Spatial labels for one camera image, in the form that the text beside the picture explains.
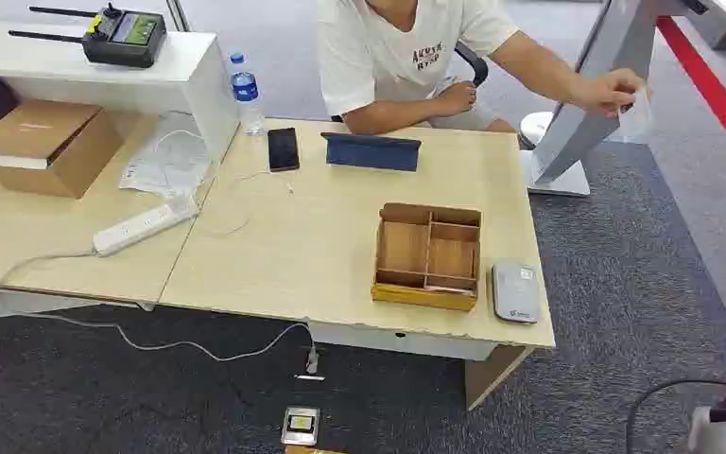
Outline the person's left hand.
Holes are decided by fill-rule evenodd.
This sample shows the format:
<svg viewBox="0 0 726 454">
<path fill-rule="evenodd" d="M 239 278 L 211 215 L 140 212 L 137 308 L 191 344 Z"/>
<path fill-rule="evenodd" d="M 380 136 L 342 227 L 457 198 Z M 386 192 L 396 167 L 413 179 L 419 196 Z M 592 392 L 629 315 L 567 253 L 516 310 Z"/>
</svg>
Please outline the person's left hand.
<svg viewBox="0 0 726 454">
<path fill-rule="evenodd" d="M 570 103 L 586 112 L 613 117 L 631 106 L 645 88 L 644 79 L 631 69 L 620 68 L 594 78 L 581 77 L 572 90 Z"/>
</svg>

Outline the person's right hand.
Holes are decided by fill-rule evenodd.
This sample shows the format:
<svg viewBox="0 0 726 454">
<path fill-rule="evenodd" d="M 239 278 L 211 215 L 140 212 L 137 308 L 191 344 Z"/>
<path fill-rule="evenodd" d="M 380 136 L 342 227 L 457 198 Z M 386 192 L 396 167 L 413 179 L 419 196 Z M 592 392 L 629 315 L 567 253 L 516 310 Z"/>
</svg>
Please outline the person's right hand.
<svg viewBox="0 0 726 454">
<path fill-rule="evenodd" d="M 476 86 L 471 81 L 455 82 L 432 99 L 432 115 L 449 117 L 472 109 L 476 102 Z"/>
</svg>

